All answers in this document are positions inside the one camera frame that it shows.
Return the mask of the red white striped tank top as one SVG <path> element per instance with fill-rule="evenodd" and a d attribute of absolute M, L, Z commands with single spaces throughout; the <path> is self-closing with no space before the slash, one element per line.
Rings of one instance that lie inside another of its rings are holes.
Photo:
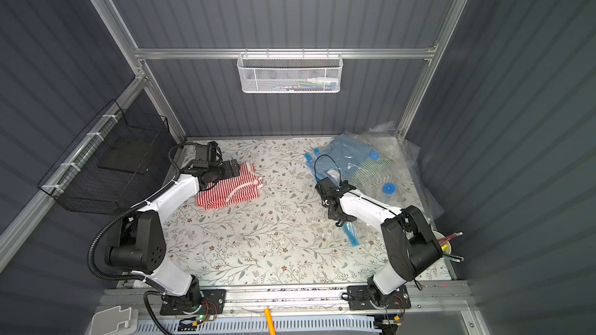
<path fill-rule="evenodd" d="M 196 205 L 211 210 L 249 202 L 259 198 L 259 190 L 262 186 L 262 177 L 255 172 L 254 165 L 245 162 L 240 165 L 238 177 L 220 181 L 209 191 L 198 192 L 195 196 Z"/>

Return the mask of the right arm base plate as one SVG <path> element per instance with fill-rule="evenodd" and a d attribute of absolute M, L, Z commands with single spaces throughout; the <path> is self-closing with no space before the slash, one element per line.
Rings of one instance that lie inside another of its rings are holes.
<path fill-rule="evenodd" d="M 372 285 L 350 285 L 341 294 L 341 299 L 349 304 L 349 309 L 352 311 L 404 311 L 411 308 L 406 285 L 396 288 L 390 294 L 383 294 Z"/>

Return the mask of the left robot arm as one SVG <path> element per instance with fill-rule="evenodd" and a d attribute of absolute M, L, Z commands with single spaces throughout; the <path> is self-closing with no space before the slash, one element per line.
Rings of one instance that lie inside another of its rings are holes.
<path fill-rule="evenodd" d="M 198 281 L 167 256 L 165 221 L 194 195 L 237 178 L 240 165 L 236 160 L 225 161 L 215 141 L 188 145 L 195 148 L 194 159 L 176 166 L 172 180 L 110 226 L 104 261 L 121 270 L 125 280 L 138 280 L 166 296 L 192 300 L 200 294 Z"/>

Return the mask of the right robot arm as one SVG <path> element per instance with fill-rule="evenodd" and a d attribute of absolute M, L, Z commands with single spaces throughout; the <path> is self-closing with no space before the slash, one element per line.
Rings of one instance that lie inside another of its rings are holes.
<path fill-rule="evenodd" d="M 388 296 L 443 257 L 442 247 L 419 208 L 390 206 L 347 181 L 336 185 L 324 178 L 314 188 L 337 227 L 361 220 L 381 233 L 388 262 L 370 279 L 372 294 Z"/>

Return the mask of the vacuum bag with blue garment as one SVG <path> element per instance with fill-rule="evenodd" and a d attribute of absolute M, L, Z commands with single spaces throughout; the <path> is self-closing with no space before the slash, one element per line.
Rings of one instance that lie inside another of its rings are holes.
<path fill-rule="evenodd" d="M 304 154 L 306 166 L 317 181 L 330 178 L 335 184 L 349 180 L 368 164 L 377 164 L 381 155 L 355 134 L 343 133 L 323 147 Z"/>

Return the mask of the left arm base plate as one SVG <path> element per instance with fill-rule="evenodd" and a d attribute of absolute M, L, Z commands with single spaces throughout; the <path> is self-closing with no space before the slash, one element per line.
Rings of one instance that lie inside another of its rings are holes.
<path fill-rule="evenodd" d="M 186 296 L 164 296 L 159 314 L 162 316 L 217 316 L 223 312 L 227 291 L 201 289 Z"/>

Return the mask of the clear blue-zip vacuum bag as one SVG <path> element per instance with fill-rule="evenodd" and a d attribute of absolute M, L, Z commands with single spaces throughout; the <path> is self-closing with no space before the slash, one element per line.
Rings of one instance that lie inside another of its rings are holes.
<path fill-rule="evenodd" d="M 399 208 L 373 199 L 356 189 L 341 197 L 343 211 L 383 235 L 387 249 L 433 245 L 442 250 L 422 211 L 415 206 Z"/>

